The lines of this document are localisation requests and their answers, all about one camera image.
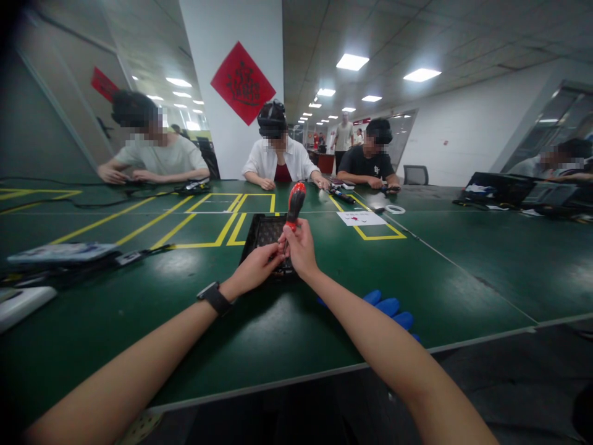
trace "floor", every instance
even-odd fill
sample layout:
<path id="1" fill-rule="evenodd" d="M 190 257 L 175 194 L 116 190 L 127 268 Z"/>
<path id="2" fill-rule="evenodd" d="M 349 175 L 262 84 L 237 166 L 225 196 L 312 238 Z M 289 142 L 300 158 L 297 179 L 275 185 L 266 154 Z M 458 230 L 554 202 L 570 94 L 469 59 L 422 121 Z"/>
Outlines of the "floor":
<path id="1" fill-rule="evenodd" d="M 501 444 L 579 443 L 571 424 L 573 401 L 593 381 L 593 342 L 575 334 L 593 320 L 540 329 L 435 358 L 457 382 Z M 419 444 L 405 406 L 370 369 L 326 379 L 360 444 Z M 264 409 L 281 405 L 287 388 L 261 393 Z M 216 409 L 224 409 L 220 402 Z M 164 416 L 143 445 L 210 443 L 196 430 L 202 405 Z"/>

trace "green table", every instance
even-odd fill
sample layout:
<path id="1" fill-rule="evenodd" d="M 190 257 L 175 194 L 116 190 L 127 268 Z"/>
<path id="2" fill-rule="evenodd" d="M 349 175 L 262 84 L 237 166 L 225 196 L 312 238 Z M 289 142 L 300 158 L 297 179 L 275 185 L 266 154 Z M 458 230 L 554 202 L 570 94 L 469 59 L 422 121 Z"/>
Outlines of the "green table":
<path id="1" fill-rule="evenodd" d="M 25 423 L 192 304 L 210 282 L 230 276 L 253 214 L 286 212 L 291 186 L 268 193 L 242 181 L 217 181 L 209 194 L 190 198 L 165 195 L 93 210 L 59 202 L 0 211 L 1 258 L 49 242 L 117 242 L 124 252 L 166 242 L 178 247 L 60 291 L 0 336 L 0 372 L 9 403 Z M 67 195 L 84 203 L 122 198 L 121 190 L 112 187 L 12 180 L 1 188 L 0 209 Z M 136 195 L 169 190 L 160 186 Z M 416 319 L 413 332 L 432 351 L 532 330 L 556 318 L 590 315 L 588 227 L 480 213 L 451 204 L 450 189 L 418 190 L 386 199 L 360 187 L 352 193 L 359 202 L 349 206 L 309 186 L 302 216 L 310 222 L 320 267 L 360 296 L 381 289 L 385 297 L 397 297 L 402 310 Z M 347 227 L 336 213 L 390 201 L 407 212 L 385 214 L 388 226 Z M 531 245 L 536 239 L 541 243 Z M 550 239 L 570 246 L 548 251 L 542 244 Z M 526 251 L 509 260 L 513 242 Z M 569 265 L 554 267 L 546 256 Z M 536 260 L 545 275 L 541 282 L 534 282 L 537 271 L 531 271 Z M 564 300 L 558 298 L 561 288 L 569 290 Z M 538 300 L 539 292 L 547 293 Z M 365 366 L 343 329 L 302 282 L 269 283 L 240 299 L 232 313 L 208 330 L 151 402 L 151 410 Z"/>

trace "red diamond sign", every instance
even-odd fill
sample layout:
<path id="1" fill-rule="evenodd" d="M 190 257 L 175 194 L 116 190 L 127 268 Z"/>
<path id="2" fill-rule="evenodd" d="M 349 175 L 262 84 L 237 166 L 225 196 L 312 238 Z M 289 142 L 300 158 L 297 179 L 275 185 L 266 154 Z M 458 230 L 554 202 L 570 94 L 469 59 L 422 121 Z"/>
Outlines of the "red diamond sign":
<path id="1" fill-rule="evenodd" d="M 231 49 L 210 85 L 247 125 L 276 94 L 241 42 Z"/>

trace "ceiling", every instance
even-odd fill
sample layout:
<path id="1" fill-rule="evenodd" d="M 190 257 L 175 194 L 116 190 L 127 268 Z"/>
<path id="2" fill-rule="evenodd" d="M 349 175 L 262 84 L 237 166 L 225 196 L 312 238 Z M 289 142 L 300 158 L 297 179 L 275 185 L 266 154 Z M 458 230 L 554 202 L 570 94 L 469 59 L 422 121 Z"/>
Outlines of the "ceiling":
<path id="1" fill-rule="evenodd" d="M 103 3 L 138 90 L 163 104 L 202 108 L 192 102 L 201 96 L 179 0 Z M 318 122 L 344 107 L 367 116 L 558 57 L 593 63 L 591 23 L 590 0 L 283 0 L 287 119 L 295 123 L 310 112 L 309 121 Z M 370 61 L 357 72 L 338 69 L 344 53 Z M 403 80 L 420 67 L 442 74 L 423 83 Z M 309 108 L 319 88 L 336 94 L 320 96 L 320 109 Z M 361 101 L 366 95 L 383 99 Z"/>

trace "wristwatch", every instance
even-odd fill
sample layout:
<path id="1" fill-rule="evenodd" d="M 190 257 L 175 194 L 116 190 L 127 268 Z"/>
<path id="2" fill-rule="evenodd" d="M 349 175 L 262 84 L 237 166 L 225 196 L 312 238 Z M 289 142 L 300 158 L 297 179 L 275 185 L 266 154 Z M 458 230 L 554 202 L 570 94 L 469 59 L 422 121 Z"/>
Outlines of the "wristwatch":
<path id="1" fill-rule="evenodd" d="M 218 315 L 225 316 L 233 309 L 233 305 L 220 293 L 219 287 L 220 283 L 214 281 L 198 294 L 198 300 L 207 301 L 218 312 Z"/>

